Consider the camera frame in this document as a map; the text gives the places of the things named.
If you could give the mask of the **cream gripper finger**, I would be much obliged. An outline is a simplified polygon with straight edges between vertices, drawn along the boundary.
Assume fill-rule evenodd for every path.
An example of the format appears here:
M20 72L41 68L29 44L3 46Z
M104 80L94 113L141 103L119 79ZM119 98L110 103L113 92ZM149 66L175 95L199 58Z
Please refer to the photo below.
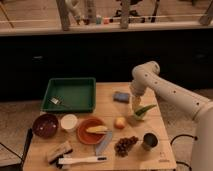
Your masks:
M136 112L140 108L141 97L133 96L132 97L132 110Z

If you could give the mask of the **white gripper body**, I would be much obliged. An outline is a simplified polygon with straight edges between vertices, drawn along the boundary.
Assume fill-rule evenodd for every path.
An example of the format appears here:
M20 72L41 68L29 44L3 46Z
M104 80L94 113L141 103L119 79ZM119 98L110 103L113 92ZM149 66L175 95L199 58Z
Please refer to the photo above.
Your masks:
M141 97L145 94L147 87L144 86L143 84L133 80L130 83L130 91L133 96L135 97Z

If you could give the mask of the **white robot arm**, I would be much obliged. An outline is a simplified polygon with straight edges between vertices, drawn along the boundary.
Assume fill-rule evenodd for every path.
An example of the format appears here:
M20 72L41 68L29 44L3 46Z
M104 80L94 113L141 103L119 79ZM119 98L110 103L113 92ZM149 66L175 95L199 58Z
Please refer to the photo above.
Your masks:
M197 139L191 154L192 171L213 171L213 100L162 79L159 73L160 66L155 61L134 67L130 84L132 94L142 96L149 87L163 99L187 112L197 122Z

